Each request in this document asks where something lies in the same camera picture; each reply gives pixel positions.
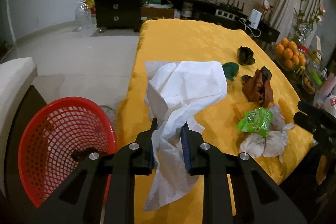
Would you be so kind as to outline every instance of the glass vase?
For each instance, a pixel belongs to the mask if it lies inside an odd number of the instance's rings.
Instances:
[[[298,18],[298,15],[294,13],[287,39],[294,41],[297,47],[301,48],[311,32],[312,28],[310,25],[305,23],[302,18]]]

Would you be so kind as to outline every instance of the crumpled tissue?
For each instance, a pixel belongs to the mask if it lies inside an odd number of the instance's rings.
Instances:
[[[270,126],[272,131],[268,132],[268,137],[264,139],[259,134],[252,133],[241,143],[239,152],[246,152],[254,159],[261,155],[268,158],[279,156],[279,161],[283,163],[282,153],[288,143],[287,130],[292,129],[294,124],[286,124],[278,105],[272,105],[269,110],[273,113],[273,118]]]
[[[188,122],[202,133],[194,116],[225,98],[226,78],[219,62],[145,62],[148,117],[157,118],[152,134],[155,176],[144,206],[153,211],[187,194],[197,182],[185,170],[179,129]]]

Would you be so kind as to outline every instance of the green plastic packaging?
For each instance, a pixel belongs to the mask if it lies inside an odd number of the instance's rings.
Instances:
[[[240,120],[237,129],[242,132],[257,133],[263,138],[267,138],[272,118],[272,112],[259,107],[250,112],[245,112],[245,117]]]

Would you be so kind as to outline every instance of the table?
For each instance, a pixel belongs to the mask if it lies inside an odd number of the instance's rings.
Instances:
[[[116,132],[118,147],[135,140],[139,132],[148,130],[151,122],[148,108],[143,100],[146,94],[147,77],[145,61],[219,61],[237,62],[237,49],[246,46],[253,50],[256,62],[252,66],[240,66],[235,81],[228,81],[225,99],[211,105],[195,115],[198,123],[205,127],[204,141],[212,143],[222,152],[237,155],[239,145],[246,134],[236,129],[238,119],[232,104],[247,102],[242,92],[242,75],[253,75],[264,65],[272,72],[271,87],[274,102],[285,99],[293,113],[297,111],[299,97],[283,73],[260,47],[241,30],[229,30],[202,21],[159,19],[144,23],[134,61],[127,95],[117,111]],[[313,137],[300,127],[288,133],[288,145],[283,153],[284,163],[279,159],[256,159],[256,162],[280,184],[292,173],[312,147]],[[158,211],[144,212],[153,175],[137,176],[135,179],[135,223],[187,223],[202,222],[203,177],[200,176],[194,188],[183,198],[168,204]]]

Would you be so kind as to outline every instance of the metal bolt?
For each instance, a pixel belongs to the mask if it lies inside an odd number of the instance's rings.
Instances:
[[[128,147],[131,150],[137,150],[140,147],[140,145],[138,145],[137,143],[131,143]]]
[[[209,149],[210,149],[210,145],[209,145],[208,143],[202,143],[202,144],[201,144],[201,148],[202,148],[203,150],[209,150]]]
[[[99,158],[99,154],[97,152],[93,152],[89,156],[90,160],[96,160]]]
[[[242,160],[248,160],[250,158],[250,155],[248,153],[241,153],[239,155],[239,157],[242,159]]]

